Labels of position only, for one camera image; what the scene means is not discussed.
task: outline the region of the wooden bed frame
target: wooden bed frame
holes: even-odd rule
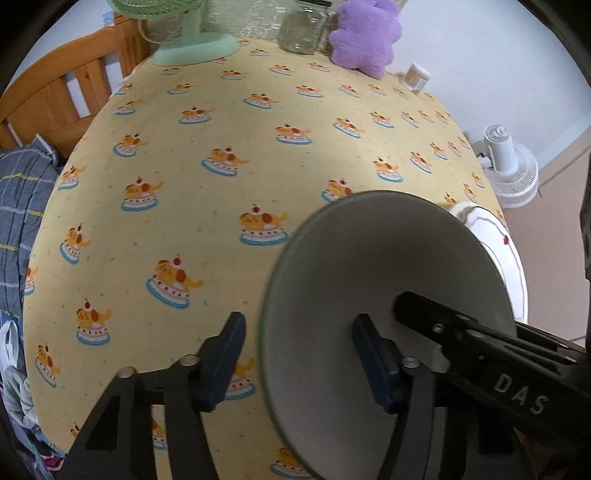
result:
[[[136,20],[115,15],[114,27],[66,43],[37,60],[0,97],[0,147],[18,146],[10,124],[22,143],[41,134],[68,157],[111,95],[103,57],[114,52],[123,77],[148,57],[148,43]],[[89,116],[81,118],[76,112],[64,78],[69,72],[80,84]]]

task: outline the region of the purple plush toy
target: purple plush toy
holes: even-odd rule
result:
[[[394,61],[392,45],[402,35],[400,9],[392,0],[347,0],[339,28],[330,34],[332,62],[380,79]]]

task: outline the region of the cartoon dog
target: cartoon dog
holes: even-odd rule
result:
[[[250,163],[250,160],[241,160],[232,151],[232,147],[214,148],[209,158],[203,160],[201,165],[212,173],[223,175],[225,177],[235,177],[238,175],[238,165]]]
[[[50,387],[56,387],[56,375],[61,373],[61,368],[56,367],[51,356],[49,355],[49,347],[47,344],[39,345],[37,347],[37,358],[35,358],[35,366],[37,371],[42,376]]]
[[[457,203],[457,200],[452,197],[451,195],[449,195],[448,192],[445,192],[445,196],[443,197],[443,200],[445,200],[445,203],[449,206],[455,205]]]
[[[439,158],[441,158],[442,160],[448,160],[447,155],[445,155],[445,152],[443,151],[442,148],[439,148],[435,143],[431,142],[429,145],[431,145],[431,148],[433,149],[433,153],[435,153],[436,156],[438,156]]]
[[[402,118],[402,120],[404,120],[409,125],[412,125],[413,127],[417,127],[418,128],[418,122],[411,116],[410,113],[408,113],[408,112],[402,112],[400,114],[400,117]]]
[[[27,277],[25,279],[25,290],[23,293],[25,295],[30,295],[35,291],[35,275],[39,271],[39,267],[35,267],[35,270],[32,270],[31,267],[27,267]]]
[[[152,446],[156,450],[166,450],[166,430],[152,419]]]
[[[431,172],[431,164],[425,160],[419,153],[410,152],[410,161],[420,168],[422,171],[427,173]]]
[[[311,130],[301,130],[284,124],[282,127],[276,127],[277,141],[292,145],[308,145],[312,140],[307,136]]]
[[[447,146],[449,147],[449,149],[450,149],[452,152],[454,152],[454,154],[455,154],[456,156],[458,156],[458,157],[460,157],[460,158],[462,157],[462,152],[460,152],[460,151],[457,149],[457,147],[456,147],[456,146],[455,146],[453,143],[451,143],[451,142],[447,142]]]
[[[287,220],[288,215],[272,215],[264,213],[257,205],[253,205],[250,212],[240,215],[242,233],[240,241],[247,245],[263,246],[276,245],[288,239],[286,231],[281,223]]]
[[[291,70],[286,65],[275,65],[274,67],[271,67],[269,70],[273,73],[278,73],[279,75],[286,75],[288,77],[291,77],[296,72],[295,70]]]
[[[224,400],[240,400],[254,395],[256,387],[246,374],[254,366],[254,358],[249,359],[246,365],[236,364],[236,370],[230,379]]]
[[[368,87],[374,93],[379,93],[380,95],[383,95],[384,97],[388,96],[388,94],[386,93],[385,90],[382,90],[380,87],[378,87],[377,85],[374,85],[373,83],[368,83]]]
[[[322,98],[321,91],[316,88],[308,87],[306,85],[301,85],[299,87],[295,87],[297,93],[299,95],[303,95],[306,97],[314,97],[314,98]]]
[[[332,203],[352,193],[353,190],[347,186],[345,179],[329,180],[329,186],[322,192],[322,198],[328,203]]]
[[[204,281],[191,280],[180,265],[181,259],[178,255],[172,262],[160,260],[155,274],[146,282],[146,289],[162,303],[184,310],[189,307],[189,291],[202,287]]]
[[[399,88],[396,88],[396,87],[392,87],[392,90],[394,92],[396,92],[397,94],[399,94],[402,98],[405,98],[406,100],[408,100],[408,95],[406,94],[405,91],[403,91],[403,90],[401,90]]]
[[[431,122],[432,124],[435,123],[435,120],[433,119],[433,117],[431,117],[428,113],[425,113],[422,110],[419,110],[418,114],[427,122]]]
[[[158,205],[155,192],[164,185],[163,182],[151,184],[144,182],[138,177],[135,183],[125,187],[125,200],[121,204],[121,209],[127,212],[138,212],[149,210]]]
[[[113,147],[113,153],[120,157],[133,157],[137,153],[139,147],[143,147],[149,143],[150,142],[148,141],[143,141],[139,137],[139,134],[125,135],[123,140]]]
[[[134,87],[133,83],[124,83],[121,85],[119,90],[115,93],[115,95],[126,95],[129,91]]]
[[[184,270],[178,268],[180,264],[179,257],[175,258],[172,263],[169,260],[160,260],[156,266],[156,278],[169,287],[179,284],[185,293],[189,293],[191,288],[203,287],[204,281],[201,279],[191,280]]]
[[[382,160],[380,157],[374,160],[374,165],[378,171],[378,177],[382,180],[393,181],[394,183],[404,181],[398,173],[398,165],[390,165],[390,163]]]
[[[190,124],[202,124],[204,122],[209,122],[212,118],[209,116],[215,108],[210,108],[209,110],[198,109],[196,106],[192,107],[190,110],[185,110],[181,113],[181,118],[178,121],[182,125],[190,125]]]
[[[279,103],[279,100],[272,100],[264,93],[251,93],[243,102],[258,108],[269,109],[272,107],[272,103]]]
[[[270,55],[269,52],[266,50],[261,50],[260,48],[255,48],[251,50],[251,57],[268,57]]]
[[[339,90],[347,95],[351,95],[351,97],[361,98],[361,94],[355,90],[351,85],[341,85]]]
[[[474,191],[470,188],[470,186],[467,183],[464,184],[464,193],[466,194],[469,200],[476,203],[476,193],[474,193]]]
[[[252,208],[252,213],[243,213],[240,215],[240,223],[244,230],[252,230],[255,232],[261,232],[272,226],[274,228],[280,228],[281,222],[288,219],[286,213],[282,215],[272,215],[270,213],[261,213],[261,210],[256,205]]]
[[[364,132],[354,126],[347,118],[337,118],[336,122],[333,123],[333,127],[353,138],[361,138],[360,132]]]
[[[222,80],[243,80],[248,75],[248,72],[236,72],[235,70],[224,70],[222,72],[222,76],[220,77]]]
[[[277,460],[271,465],[271,472],[291,480],[307,480],[312,477],[300,466],[293,455],[283,447],[279,449]]]
[[[371,112],[370,115],[372,116],[374,123],[380,125],[381,127],[394,128],[387,116],[383,116],[381,113],[377,112]]]
[[[125,105],[120,106],[114,115],[131,115],[135,113],[135,106],[140,102],[140,100],[130,100]]]
[[[316,63],[315,61],[313,61],[309,65],[312,70],[319,70],[320,72],[329,72],[330,71],[330,69],[328,67],[325,67],[324,65],[321,65],[320,63]]]
[[[105,322],[111,318],[112,312],[99,313],[90,308],[90,302],[86,299],[84,308],[76,311],[78,331],[76,337],[80,343],[90,346],[100,346],[109,343],[111,337],[107,332]]]
[[[157,184],[151,184],[144,182],[141,178],[138,177],[135,183],[132,183],[125,187],[125,198],[139,199],[146,195],[154,195],[154,192],[156,190],[161,189],[163,185],[163,181],[159,181]]]
[[[58,190],[70,190],[78,185],[80,174],[86,170],[86,167],[71,166],[69,170],[65,170],[61,174],[61,183]]]
[[[472,149],[472,147],[470,146],[470,144],[464,138],[458,137],[457,139],[459,140],[460,145],[462,147],[464,147],[467,150],[471,150]]]
[[[189,89],[196,85],[191,85],[190,83],[179,83],[174,88],[171,88],[167,91],[169,95],[182,95],[183,93],[187,93]]]
[[[75,265],[78,263],[82,248],[90,245],[91,240],[84,240],[82,237],[82,224],[78,227],[72,227],[68,230],[66,239],[60,245],[61,256],[69,264]]]
[[[80,427],[76,424],[70,429],[70,433],[74,438],[78,438],[78,434],[80,433]]]
[[[181,71],[178,67],[168,67],[162,71],[162,75],[176,75]]]
[[[449,125],[449,120],[447,119],[447,117],[445,115],[443,115],[443,113],[441,112],[435,112],[435,116],[441,120],[444,124]]]
[[[481,189],[483,189],[484,188],[484,184],[482,183],[482,177],[479,177],[474,172],[472,172],[471,175],[472,175],[472,178],[474,179],[474,181],[476,182],[476,186],[477,187],[480,187]]]

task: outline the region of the white plate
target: white plate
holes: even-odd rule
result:
[[[527,323],[525,274],[507,227],[492,212],[473,202],[458,203],[448,211],[466,225],[491,256],[505,283],[515,320]]]

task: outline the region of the small container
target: small container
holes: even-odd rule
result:
[[[331,5],[327,0],[296,0],[281,26],[279,46],[292,53],[312,55],[318,47]]]
[[[431,74],[427,70],[413,63],[406,72],[403,81],[413,93],[419,94],[430,78]]]

